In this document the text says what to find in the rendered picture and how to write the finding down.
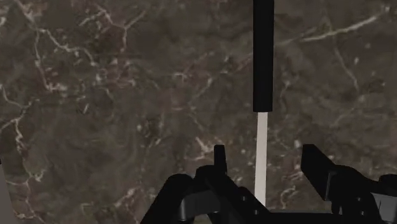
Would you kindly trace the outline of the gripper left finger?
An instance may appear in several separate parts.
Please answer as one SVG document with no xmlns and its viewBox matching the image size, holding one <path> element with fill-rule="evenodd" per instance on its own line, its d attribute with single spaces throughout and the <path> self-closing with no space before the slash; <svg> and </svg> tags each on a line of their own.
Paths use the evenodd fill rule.
<svg viewBox="0 0 397 224">
<path fill-rule="evenodd" d="M 140 224 L 193 224 L 207 215 L 211 224 L 266 224 L 270 211 L 227 175 L 225 147 L 213 149 L 214 163 L 195 176 L 173 174 L 164 183 Z"/>
</svg>

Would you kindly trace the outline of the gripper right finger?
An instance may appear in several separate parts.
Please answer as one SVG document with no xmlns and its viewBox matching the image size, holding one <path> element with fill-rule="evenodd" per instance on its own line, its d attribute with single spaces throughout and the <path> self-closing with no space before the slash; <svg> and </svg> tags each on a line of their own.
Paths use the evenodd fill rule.
<svg viewBox="0 0 397 224">
<path fill-rule="evenodd" d="M 397 224 L 397 174 L 370 179 L 335 164 L 314 144 L 302 146 L 300 168 L 344 224 Z"/>
</svg>

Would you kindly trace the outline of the black-handled knife with pale blade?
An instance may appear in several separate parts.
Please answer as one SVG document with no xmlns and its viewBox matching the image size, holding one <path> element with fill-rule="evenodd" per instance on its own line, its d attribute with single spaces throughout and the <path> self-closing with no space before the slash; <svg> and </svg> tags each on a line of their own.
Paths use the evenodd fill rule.
<svg viewBox="0 0 397 224">
<path fill-rule="evenodd" d="M 274 1 L 253 0 L 253 111 L 257 113 L 254 195 L 266 203 L 268 114 L 273 109 Z"/>
</svg>

